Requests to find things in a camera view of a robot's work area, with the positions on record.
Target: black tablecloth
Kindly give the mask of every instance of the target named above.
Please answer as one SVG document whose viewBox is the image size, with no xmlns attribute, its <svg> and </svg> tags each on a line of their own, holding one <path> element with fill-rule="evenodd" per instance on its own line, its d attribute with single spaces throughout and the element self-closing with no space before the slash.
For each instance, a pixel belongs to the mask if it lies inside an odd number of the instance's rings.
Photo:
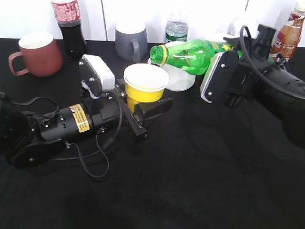
<svg viewBox="0 0 305 229">
<path fill-rule="evenodd" d="M 113 42 L 88 47 L 117 78 L 131 64 L 116 56 Z M 49 78 L 16 77 L 7 60 L 16 51 L 18 40 L 0 39 L 0 91 L 21 102 L 49 97 L 61 108 L 80 102 L 77 62 L 65 59 Z M 303 79 L 304 54 L 298 49 L 290 62 Z M 22 61 L 16 65 L 21 69 Z M 165 91 L 173 108 L 149 128 L 146 141 L 136 144 L 121 132 L 105 179 L 88 177 L 78 161 L 18 170 L 0 158 L 0 228 L 304 228 L 305 150 L 292 145 L 281 123 L 256 101 L 237 109 L 203 102 L 201 80 L 185 92 Z M 30 108 L 44 113 L 48 106 Z M 79 146 L 84 153 L 96 150 L 93 139 Z"/>
</svg>

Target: paper cup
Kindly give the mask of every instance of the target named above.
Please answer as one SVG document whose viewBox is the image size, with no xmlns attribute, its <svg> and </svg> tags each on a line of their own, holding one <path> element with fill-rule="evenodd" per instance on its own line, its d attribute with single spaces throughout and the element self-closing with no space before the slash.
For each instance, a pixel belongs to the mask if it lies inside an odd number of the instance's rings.
<svg viewBox="0 0 305 229">
<path fill-rule="evenodd" d="M 136 104 L 156 102 L 162 97 L 169 75 L 157 66 L 137 63 L 125 69 L 124 80 L 127 105 L 134 112 Z"/>
</svg>

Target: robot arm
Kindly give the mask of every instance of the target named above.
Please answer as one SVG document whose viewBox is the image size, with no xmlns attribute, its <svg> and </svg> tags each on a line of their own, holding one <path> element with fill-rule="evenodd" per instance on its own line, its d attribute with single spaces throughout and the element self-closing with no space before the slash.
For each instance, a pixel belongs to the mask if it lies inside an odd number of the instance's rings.
<svg viewBox="0 0 305 229">
<path fill-rule="evenodd" d="M 99 130 L 118 129 L 125 124 L 134 137 L 145 140 L 145 125 L 172 106 L 172 99 L 137 104 L 134 114 L 125 103 L 124 81 L 115 78 L 98 56 L 84 55 L 79 62 L 82 75 L 82 103 L 45 115 L 25 115 L 8 97 L 0 94 L 0 153 L 18 168 L 39 166 Z M 107 150 L 115 136 L 102 146 Z"/>
</svg>

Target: water bottle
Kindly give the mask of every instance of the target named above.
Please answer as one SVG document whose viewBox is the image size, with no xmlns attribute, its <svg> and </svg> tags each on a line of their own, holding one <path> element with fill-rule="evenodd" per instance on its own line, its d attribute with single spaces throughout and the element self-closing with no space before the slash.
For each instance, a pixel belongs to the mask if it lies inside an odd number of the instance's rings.
<svg viewBox="0 0 305 229">
<path fill-rule="evenodd" d="M 222 42 L 210 42 L 200 39 L 191 40 L 173 47 L 153 46 L 150 52 L 152 63 L 170 64 L 191 75 L 201 75 L 208 69 L 217 52 L 225 52 L 233 46 Z"/>
<path fill-rule="evenodd" d="M 87 53 L 86 41 L 81 31 L 81 14 L 77 0 L 51 0 L 58 26 L 61 30 L 65 52 L 74 60 Z"/>
<path fill-rule="evenodd" d="M 173 0 L 173 8 L 165 28 L 165 43 L 187 40 L 189 26 L 183 7 L 183 0 Z"/>
</svg>

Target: gray mug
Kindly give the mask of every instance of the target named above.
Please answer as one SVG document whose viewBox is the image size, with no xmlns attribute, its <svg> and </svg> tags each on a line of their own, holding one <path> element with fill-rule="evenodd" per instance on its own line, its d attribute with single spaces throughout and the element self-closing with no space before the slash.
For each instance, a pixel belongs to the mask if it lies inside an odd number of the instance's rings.
<svg viewBox="0 0 305 229">
<path fill-rule="evenodd" d="M 147 54 L 147 33 L 144 23 L 122 21 L 115 27 L 115 50 L 126 61 L 140 63 Z"/>
</svg>

